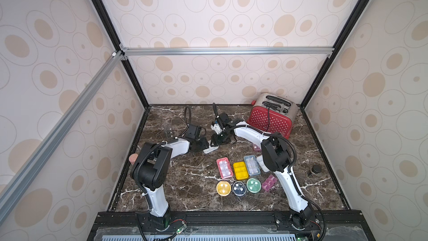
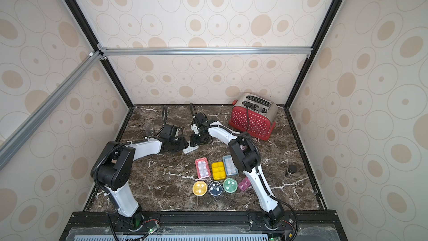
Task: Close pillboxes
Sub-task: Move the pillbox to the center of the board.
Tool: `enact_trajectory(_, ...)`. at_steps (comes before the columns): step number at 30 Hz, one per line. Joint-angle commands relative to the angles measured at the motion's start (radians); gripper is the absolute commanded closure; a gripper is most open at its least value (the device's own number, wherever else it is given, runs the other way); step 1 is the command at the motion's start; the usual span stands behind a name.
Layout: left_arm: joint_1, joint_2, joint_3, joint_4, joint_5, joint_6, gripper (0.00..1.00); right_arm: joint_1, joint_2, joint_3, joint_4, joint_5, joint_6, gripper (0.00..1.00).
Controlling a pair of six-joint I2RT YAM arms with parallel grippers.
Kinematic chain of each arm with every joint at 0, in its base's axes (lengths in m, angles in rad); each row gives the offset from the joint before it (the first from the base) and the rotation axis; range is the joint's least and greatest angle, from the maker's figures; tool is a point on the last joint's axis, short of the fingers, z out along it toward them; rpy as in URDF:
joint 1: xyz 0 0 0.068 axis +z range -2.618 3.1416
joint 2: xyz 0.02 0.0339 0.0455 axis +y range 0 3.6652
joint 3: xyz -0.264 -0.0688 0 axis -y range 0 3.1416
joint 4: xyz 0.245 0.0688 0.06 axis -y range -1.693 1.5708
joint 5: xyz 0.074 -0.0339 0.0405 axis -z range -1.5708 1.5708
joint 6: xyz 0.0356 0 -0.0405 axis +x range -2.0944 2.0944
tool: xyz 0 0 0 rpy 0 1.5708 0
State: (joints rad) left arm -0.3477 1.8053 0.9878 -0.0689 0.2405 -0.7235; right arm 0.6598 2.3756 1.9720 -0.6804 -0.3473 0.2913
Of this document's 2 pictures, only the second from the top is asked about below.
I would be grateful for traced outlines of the white pillbox clear lid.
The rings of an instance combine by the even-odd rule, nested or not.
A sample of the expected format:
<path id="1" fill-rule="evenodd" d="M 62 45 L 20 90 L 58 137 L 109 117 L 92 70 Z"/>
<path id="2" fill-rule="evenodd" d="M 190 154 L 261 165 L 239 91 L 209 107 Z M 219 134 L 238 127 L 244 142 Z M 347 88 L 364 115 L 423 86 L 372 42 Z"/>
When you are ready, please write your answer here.
<path id="1" fill-rule="evenodd" d="M 199 146 L 188 146 L 187 148 L 183 149 L 184 154 L 189 154 L 190 152 L 196 151 L 199 148 Z"/>

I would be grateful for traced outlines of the teal rectangular pillbox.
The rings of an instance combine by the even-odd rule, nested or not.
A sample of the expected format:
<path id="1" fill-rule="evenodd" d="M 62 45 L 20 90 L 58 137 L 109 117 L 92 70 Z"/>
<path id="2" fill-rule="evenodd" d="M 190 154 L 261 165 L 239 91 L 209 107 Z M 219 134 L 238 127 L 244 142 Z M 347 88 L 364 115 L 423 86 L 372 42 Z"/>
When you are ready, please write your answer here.
<path id="1" fill-rule="evenodd" d="M 224 156 L 222 159 L 225 167 L 226 176 L 237 175 L 238 169 L 236 168 L 231 155 Z"/>

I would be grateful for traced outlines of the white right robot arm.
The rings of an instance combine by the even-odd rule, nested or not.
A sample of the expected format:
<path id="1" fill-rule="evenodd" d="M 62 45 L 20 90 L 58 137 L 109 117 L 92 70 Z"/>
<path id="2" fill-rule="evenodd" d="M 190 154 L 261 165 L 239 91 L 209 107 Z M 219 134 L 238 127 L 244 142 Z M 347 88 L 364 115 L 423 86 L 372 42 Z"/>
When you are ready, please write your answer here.
<path id="1" fill-rule="evenodd" d="M 239 133 L 223 126 L 218 120 L 209 119 L 197 112 L 193 103 L 189 105 L 194 133 L 191 145 L 204 145 L 217 138 L 228 145 L 231 158 L 239 172 L 249 179 L 264 214 L 265 224 L 270 229 L 286 222 L 299 230 L 299 221 L 294 209 L 288 203 L 274 196 L 261 168 L 261 155 L 253 138 L 247 133 Z"/>

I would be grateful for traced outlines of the red pillbox clear lid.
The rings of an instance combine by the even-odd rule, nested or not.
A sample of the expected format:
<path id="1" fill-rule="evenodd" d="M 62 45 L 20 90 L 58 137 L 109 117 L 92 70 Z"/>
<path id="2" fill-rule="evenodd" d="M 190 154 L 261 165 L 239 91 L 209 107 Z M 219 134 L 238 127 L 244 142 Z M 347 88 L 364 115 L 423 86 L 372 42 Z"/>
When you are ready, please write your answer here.
<path id="1" fill-rule="evenodd" d="M 208 160 L 206 157 L 196 159 L 195 166 L 199 179 L 205 179 L 211 176 Z"/>

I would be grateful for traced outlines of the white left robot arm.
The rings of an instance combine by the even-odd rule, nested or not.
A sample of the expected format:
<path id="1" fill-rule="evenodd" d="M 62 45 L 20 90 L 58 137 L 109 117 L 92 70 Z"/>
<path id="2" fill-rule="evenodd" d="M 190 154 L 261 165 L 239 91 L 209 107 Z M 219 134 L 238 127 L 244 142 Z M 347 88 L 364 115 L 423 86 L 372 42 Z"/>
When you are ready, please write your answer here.
<path id="1" fill-rule="evenodd" d="M 166 107 L 162 109 L 162 118 L 163 126 L 154 136 L 135 142 L 108 142 L 90 173 L 96 186 L 113 203 L 119 217 L 128 219 L 131 225 L 143 220 L 140 205 L 129 186 L 133 162 L 161 152 L 176 153 L 189 146 L 183 129 L 167 123 Z"/>

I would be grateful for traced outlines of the dark blue round pillbox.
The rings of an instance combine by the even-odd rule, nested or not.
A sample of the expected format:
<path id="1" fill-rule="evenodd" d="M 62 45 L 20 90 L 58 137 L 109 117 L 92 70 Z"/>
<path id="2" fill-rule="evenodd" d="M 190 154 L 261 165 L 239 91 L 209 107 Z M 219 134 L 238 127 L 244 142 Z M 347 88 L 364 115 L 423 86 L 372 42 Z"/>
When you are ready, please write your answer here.
<path id="1" fill-rule="evenodd" d="M 210 195 L 217 197 L 222 194 L 223 187 L 220 182 L 213 181 L 208 185 L 208 192 L 210 193 Z"/>

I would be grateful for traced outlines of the purple pillbox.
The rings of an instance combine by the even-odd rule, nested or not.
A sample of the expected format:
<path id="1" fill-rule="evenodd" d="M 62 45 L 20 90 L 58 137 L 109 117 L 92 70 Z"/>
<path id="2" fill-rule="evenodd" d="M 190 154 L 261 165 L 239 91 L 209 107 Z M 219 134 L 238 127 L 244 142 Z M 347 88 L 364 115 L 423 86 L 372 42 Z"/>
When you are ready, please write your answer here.
<path id="1" fill-rule="evenodd" d="M 251 182 L 250 180 L 245 177 L 239 184 L 238 184 L 238 188 L 240 189 L 241 192 L 245 192 L 248 188 L 251 187 Z"/>

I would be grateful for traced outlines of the yellow round pillbox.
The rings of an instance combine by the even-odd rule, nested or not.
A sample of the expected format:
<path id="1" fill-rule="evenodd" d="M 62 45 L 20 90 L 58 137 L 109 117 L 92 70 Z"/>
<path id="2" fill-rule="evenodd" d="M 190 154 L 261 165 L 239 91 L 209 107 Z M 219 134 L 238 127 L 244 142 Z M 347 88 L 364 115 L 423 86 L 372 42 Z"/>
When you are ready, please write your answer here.
<path id="1" fill-rule="evenodd" d="M 207 193 L 207 184 L 204 181 L 196 181 L 192 186 L 193 193 L 198 196 L 204 196 Z"/>

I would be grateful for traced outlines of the green round pillbox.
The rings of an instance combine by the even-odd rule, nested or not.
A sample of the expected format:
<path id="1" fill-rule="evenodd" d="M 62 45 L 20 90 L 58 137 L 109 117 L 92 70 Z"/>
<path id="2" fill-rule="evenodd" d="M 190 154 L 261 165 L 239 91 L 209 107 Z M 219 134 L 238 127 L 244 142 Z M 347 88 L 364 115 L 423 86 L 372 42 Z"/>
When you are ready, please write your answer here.
<path id="1" fill-rule="evenodd" d="M 232 194 L 235 193 L 238 189 L 237 181 L 233 178 L 226 178 L 223 182 L 224 192 Z"/>

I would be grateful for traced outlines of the clear small pillbox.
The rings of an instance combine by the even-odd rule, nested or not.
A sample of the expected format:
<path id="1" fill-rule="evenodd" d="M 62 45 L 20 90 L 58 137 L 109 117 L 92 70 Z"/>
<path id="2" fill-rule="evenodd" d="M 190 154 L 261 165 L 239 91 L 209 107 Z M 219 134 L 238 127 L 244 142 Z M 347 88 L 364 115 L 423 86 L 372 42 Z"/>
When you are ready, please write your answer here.
<path id="1" fill-rule="evenodd" d="M 147 138 L 153 138 L 157 134 L 157 131 L 156 131 L 154 125 L 145 125 L 144 126 L 144 132 L 145 132 Z"/>

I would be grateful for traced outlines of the white pillbox with amber lid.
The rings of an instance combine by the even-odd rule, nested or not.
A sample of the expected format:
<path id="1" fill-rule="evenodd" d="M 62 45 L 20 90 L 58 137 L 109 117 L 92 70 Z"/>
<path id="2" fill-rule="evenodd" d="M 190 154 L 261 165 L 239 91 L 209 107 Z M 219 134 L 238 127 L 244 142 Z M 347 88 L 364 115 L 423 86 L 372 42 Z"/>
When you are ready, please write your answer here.
<path id="1" fill-rule="evenodd" d="M 215 181 L 226 179 L 227 175 L 226 175 L 224 163 L 222 161 L 212 163 L 211 168 L 212 168 L 212 177 Z"/>

